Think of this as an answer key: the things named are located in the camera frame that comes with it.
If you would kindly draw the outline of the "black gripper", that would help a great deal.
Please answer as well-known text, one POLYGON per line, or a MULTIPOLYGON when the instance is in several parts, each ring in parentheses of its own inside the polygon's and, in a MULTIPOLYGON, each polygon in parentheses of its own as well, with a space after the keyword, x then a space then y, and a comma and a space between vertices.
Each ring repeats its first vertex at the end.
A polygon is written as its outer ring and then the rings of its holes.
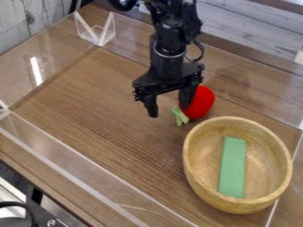
POLYGON ((199 83, 203 81, 203 70, 205 64, 185 63, 183 71, 175 74, 173 78, 166 78, 165 76, 159 77, 153 70, 150 70, 133 82, 134 98, 137 101, 143 101, 149 115, 153 118, 159 116, 155 96, 163 93, 178 90, 182 107, 187 108, 190 106, 199 83))

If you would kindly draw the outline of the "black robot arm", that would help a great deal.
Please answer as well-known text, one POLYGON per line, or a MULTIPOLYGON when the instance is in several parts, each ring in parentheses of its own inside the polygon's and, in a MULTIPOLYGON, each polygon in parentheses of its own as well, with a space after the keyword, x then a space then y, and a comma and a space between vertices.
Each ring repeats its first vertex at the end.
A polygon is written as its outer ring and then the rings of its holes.
POLYGON ((193 43, 201 51, 197 36, 203 22, 197 12, 197 0, 143 0, 151 13, 154 33, 150 39, 151 65, 149 71, 133 82, 134 99, 141 101, 153 118, 159 116, 158 96, 179 91, 179 102, 187 107, 203 81, 205 65, 189 59, 187 46, 193 43))

